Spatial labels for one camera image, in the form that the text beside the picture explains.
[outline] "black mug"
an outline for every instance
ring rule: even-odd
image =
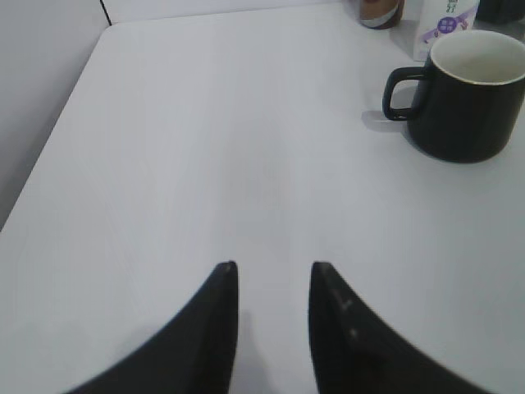
[[[395,86],[419,80],[411,108],[394,109]],[[432,156],[475,163],[509,142],[525,97],[525,45],[491,31],[469,30],[439,39],[425,67],[395,70],[383,112],[408,121],[413,142]]]

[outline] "mug handle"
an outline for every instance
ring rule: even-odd
[[[391,121],[408,121],[415,118],[413,108],[392,108],[392,94],[397,84],[403,80],[425,80],[427,72],[425,67],[405,67],[392,71],[386,82],[385,94],[383,95],[383,112]]]

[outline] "gray wall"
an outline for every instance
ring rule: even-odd
[[[0,0],[0,229],[106,27],[98,0]]]
[[[104,2],[112,21],[117,23],[337,1],[340,0],[105,0]]]

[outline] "table surface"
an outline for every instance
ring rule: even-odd
[[[525,392],[525,113],[484,163],[418,152],[379,112],[402,29],[336,3],[107,30],[0,235],[0,392],[100,373],[228,259],[232,394],[317,392],[314,260],[435,360]]]

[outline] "black object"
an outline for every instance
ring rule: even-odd
[[[386,326],[329,263],[313,265],[308,319],[320,394],[486,394]]]
[[[104,4],[104,1],[103,1],[103,0],[100,0],[100,6],[102,7],[102,11],[104,11],[104,15],[106,16],[107,23],[108,23],[110,26],[113,26],[112,19],[109,17],[109,14],[107,13],[106,4]]]
[[[412,108],[393,109],[402,80],[420,80]],[[425,67],[395,70],[383,112],[409,121],[409,135],[427,153],[459,163],[498,154],[508,143],[525,95],[525,45],[490,31],[445,36]]]
[[[481,0],[477,9],[477,19],[490,23],[504,24],[524,17],[523,0]]]
[[[237,266],[217,265],[157,335],[71,394],[227,394],[237,346]]]

